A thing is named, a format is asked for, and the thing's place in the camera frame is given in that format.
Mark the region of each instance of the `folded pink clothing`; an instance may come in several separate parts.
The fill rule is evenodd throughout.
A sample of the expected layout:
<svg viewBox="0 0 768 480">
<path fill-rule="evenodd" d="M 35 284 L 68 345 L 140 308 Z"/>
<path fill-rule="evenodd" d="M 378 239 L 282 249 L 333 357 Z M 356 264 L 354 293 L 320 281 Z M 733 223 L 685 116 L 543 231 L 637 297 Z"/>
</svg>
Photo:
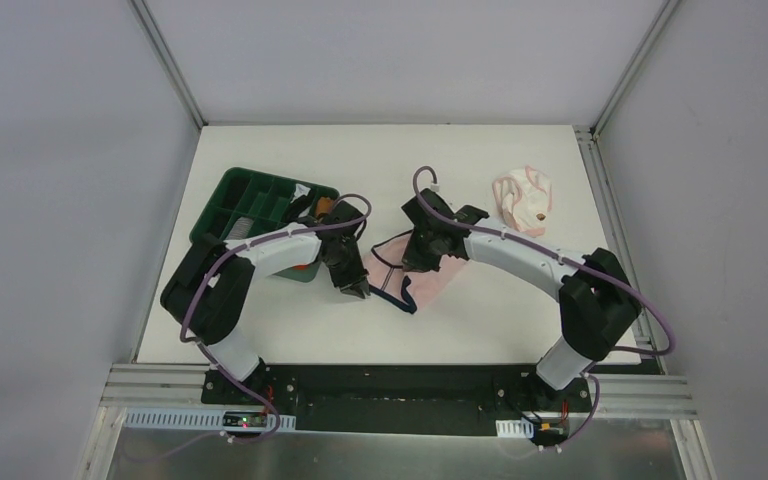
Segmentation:
<svg viewBox="0 0 768 480">
<path fill-rule="evenodd" d="M 379 243 L 363 258 L 369 272 L 369 291 L 407 313 L 416 313 L 431 303 L 466 265 L 466 260 L 444 255 L 438 272 L 405 272 L 402 255 L 411 231 Z"/>
</svg>

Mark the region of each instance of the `gray wall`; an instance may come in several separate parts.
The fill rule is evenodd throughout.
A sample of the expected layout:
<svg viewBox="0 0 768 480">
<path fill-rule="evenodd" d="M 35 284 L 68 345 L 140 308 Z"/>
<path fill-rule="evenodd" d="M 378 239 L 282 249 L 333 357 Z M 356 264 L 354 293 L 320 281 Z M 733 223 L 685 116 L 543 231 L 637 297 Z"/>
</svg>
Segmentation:
<svg viewBox="0 0 768 480">
<path fill-rule="evenodd" d="M 592 123 L 662 0 L 149 0 L 205 117 Z"/>
<path fill-rule="evenodd" d="M 768 0 L 685 2 L 603 140 L 720 478 L 768 478 Z"/>
<path fill-rule="evenodd" d="M 84 3 L 0 2 L 0 479 L 76 472 L 197 140 L 125 0 Z"/>
</svg>

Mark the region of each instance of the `white wall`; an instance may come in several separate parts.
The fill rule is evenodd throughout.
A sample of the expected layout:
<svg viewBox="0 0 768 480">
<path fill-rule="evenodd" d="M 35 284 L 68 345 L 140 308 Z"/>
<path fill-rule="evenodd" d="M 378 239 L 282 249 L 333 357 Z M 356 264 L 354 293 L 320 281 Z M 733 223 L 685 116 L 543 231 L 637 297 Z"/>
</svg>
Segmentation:
<svg viewBox="0 0 768 480">
<path fill-rule="evenodd" d="M 685 2 L 603 140 L 720 478 L 768 478 L 768 0 Z"/>
<path fill-rule="evenodd" d="M 210 122 L 589 124 L 662 0 L 150 0 Z"/>
<path fill-rule="evenodd" d="M 0 1 L 0 479 L 76 472 L 197 132 L 127 2 Z"/>
</svg>

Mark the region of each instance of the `white table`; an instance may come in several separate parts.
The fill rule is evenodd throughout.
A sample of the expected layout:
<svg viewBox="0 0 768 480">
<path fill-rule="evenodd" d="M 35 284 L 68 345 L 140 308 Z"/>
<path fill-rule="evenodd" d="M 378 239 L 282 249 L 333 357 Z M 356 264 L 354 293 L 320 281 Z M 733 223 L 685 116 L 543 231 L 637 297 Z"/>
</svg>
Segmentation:
<svg viewBox="0 0 768 480">
<path fill-rule="evenodd" d="M 472 204 L 496 214 L 490 184 L 531 165 L 552 179 L 554 205 L 542 238 L 589 253 L 605 237 L 572 127 L 569 126 L 234 126 L 201 134 L 138 361 L 206 363 L 178 341 L 180 326 L 158 296 L 190 247 L 188 235 L 232 167 L 357 192 L 374 211 L 360 241 L 372 244 L 410 228 L 400 207 L 413 196 L 411 176 L 431 165 L 454 209 Z M 323 266 L 311 283 L 271 277 L 249 291 L 242 318 L 252 346 L 268 363 L 536 363 L 560 336 L 558 305 L 500 270 L 469 264 L 415 315 L 378 297 L 340 294 Z M 621 345 L 634 345 L 626 332 Z M 639 363 L 612 353 L 606 363 Z"/>
</svg>

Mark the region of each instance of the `green tray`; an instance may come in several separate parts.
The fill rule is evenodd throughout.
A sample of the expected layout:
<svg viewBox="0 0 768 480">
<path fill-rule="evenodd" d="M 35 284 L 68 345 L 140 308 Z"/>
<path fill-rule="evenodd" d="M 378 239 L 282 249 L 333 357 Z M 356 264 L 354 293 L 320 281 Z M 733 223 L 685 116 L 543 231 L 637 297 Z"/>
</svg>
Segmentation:
<svg viewBox="0 0 768 480">
<path fill-rule="evenodd" d="M 249 237 L 256 237 L 285 227 L 282 221 L 287 207 L 293 198 L 296 184 L 302 184 L 311 189 L 313 205 L 321 197 L 337 198 L 340 192 L 322 185 L 303 182 L 292 178 L 279 177 L 266 173 L 255 172 L 245 168 L 232 168 L 225 172 L 207 205 L 202 210 L 198 221 L 190 231 L 190 242 L 204 233 L 211 233 L 220 240 L 225 240 L 231 227 L 240 217 L 252 219 Z M 304 269 L 289 268 L 279 275 L 299 282 L 309 282 L 316 277 L 319 261 Z"/>
</svg>

